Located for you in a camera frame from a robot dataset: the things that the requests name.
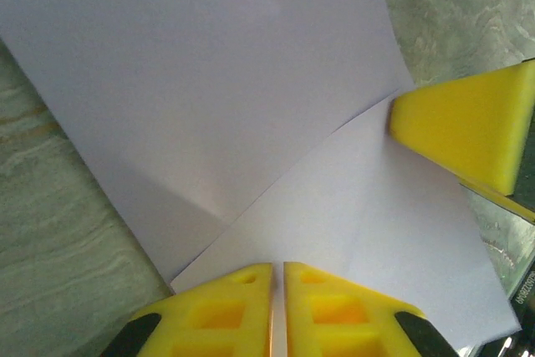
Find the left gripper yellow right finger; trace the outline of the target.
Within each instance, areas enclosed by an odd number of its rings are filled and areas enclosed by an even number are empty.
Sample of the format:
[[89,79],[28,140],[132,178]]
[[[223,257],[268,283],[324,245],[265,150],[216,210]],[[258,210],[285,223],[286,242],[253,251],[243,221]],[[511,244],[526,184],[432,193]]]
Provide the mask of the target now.
[[285,262],[289,356],[454,356],[416,306],[304,263]]

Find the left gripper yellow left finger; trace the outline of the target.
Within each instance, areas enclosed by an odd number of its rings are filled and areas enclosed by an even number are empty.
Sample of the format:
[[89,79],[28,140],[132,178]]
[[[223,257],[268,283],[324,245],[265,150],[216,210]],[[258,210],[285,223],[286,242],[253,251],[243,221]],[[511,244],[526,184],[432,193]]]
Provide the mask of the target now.
[[273,265],[258,263],[140,309],[103,356],[269,356]]

